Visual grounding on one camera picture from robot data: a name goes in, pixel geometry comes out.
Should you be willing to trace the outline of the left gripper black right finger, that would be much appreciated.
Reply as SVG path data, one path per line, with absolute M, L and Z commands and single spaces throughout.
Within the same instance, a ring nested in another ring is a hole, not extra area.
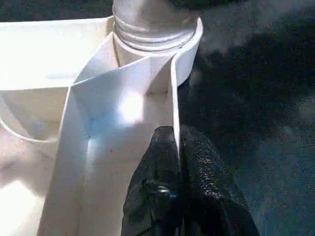
M 212 141 L 196 128 L 183 125 L 180 144 L 186 235 L 259 235 L 244 195 Z

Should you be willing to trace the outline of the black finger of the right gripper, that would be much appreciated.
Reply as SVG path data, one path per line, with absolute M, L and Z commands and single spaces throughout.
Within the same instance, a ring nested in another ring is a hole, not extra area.
M 247 0 L 165 0 L 170 6 L 180 10 L 207 10 L 214 7 L 230 6 Z

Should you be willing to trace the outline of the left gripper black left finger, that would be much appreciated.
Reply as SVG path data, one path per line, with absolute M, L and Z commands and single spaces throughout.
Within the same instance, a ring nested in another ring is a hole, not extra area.
M 174 236 L 182 221 L 180 182 L 173 128 L 160 126 L 130 180 L 122 235 Z

